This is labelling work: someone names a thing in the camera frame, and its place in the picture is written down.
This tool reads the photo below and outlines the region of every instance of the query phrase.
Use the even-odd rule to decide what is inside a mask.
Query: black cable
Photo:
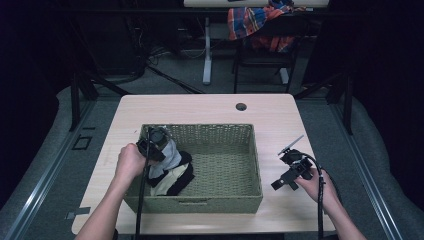
[[[146,162],[144,164],[144,169],[141,176],[140,192],[138,195],[137,220],[135,225],[135,240],[141,239],[140,238],[141,212],[143,211],[144,189],[146,186],[147,166],[149,165],[148,164],[149,155],[150,155],[150,131],[149,129],[147,129],[147,153],[146,153]]]
[[[188,93],[194,93],[194,94],[203,94],[204,93],[203,91],[201,91],[201,90],[199,90],[199,89],[197,89],[195,87],[192,87],[192,86],[188,85],[187,83],[184,83],[184,82],[182,82],[180,80],[177,80],[177,79],[175,79],[175,78],[173,78],[171,76],[166,75],[165,73],[159,71],[156,68],[153,68],[152,66],[147,66],[147,69],[149,69],[153,73],[157,74],[158,76],[161,76],[161,77],[163,77],[163,78],[165,78],[165,79],[167,79],[167,80],[169,80],[169,81],[177,84],[178,86],[180,86],[181,88],[183,88]]]
[[[315,166],[317,167],[318,174],[319,174],[319,181],[318,181],[318,239],[322,239],[324,237],[324,226],[323,226],[323,198],[324,198],[324,176],[322,175],[322,167],[318,163],[318,161],[313,158],[311,155],[308,155],[306,153],[301,153],[305,157],[312,160],[312,162],[315,163]]]

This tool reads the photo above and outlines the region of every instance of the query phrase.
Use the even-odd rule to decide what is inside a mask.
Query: dark background
[[[54,121],[58,109],[56,94],[70,85],[75,73],[81,69],[99,74],[143,73],[142,59],[148,51],[137,48],[131,34],[137,30],[128,29],[122,17],[93,20],[93,16],[85,16],[74,19],[77,24],[71,26],[60,16],[44,11],[58,5],[122,7],[117,0],[89,2],[1,2],[1,206],[19,183]],[[154,6],[154,1],[139,2]],[[169,2],[169,6],[181,6],[181,1]],[[371,15],[364,22],[326,19],[304,82],[317,82],[346,66],[354,67],[354,96],[365,106],[383,137],[391,172],[405,195],[424,210],[424,197],[419,191],[424,169],[422,5],[412,0],[333,0],[331,11]],[[162,27],[156,29],[163,31],[152,32],[146,38],[176,36],[175,25],[160,21],[156,24]],[[175,42],[163,44],[178,51]],[[93,56],[101,62],[95,62]]]

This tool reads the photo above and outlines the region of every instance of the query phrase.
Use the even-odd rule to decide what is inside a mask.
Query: woven basket
[[[195,178],[178,196],[150,196],[146,184],[145,213],[256,213],[262,201],[253,126],[249,124],[167,125],[179,151],[193,157]],[[141,179],[125,201],[138,208]]]

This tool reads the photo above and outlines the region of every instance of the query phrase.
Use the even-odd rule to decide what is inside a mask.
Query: plaid shirt
[[[230,29],[230,40],[245,38],[259,30],[266,21],[276,18],[282,14],[293,11],[293,2],[282,0],[274,3],[269,0],[264,8],[239,7],[228,11],[228,27]],[[253,49],[266,48],[269,51],[286,52],[287,47],[294,41],[295,37],[252,37],[245,42]]]

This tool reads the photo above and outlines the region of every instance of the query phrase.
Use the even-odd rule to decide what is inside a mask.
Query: table surface
[[[329,0],[296,0],[295,6],[301,7],[327,7]],[[268,0],[243,0],[229,2],[228,0],[184,0],[185,7],[195,8],[220,8],[220,7],[262,7],[268,4]]]
[[[244,103],[245,111],[236,109]],[[302,134],[293,148],[313,156],[293,97],[289,94],[128,95],[111,123],[81,208],[96,208],[113,178],[123,146],[136,142],[142,124],[253,124],[263,200],[256,214],[142,214],[142,234],[231,234],[317,231],[317,204],[299,188],[274,191],[271,183],[288,170],[277,154]],[[77,215],[78,233],[89,214]],[[134,234],[136,213],[122,202],[116,229]],[[324,215],[324,229],[334,230]]]

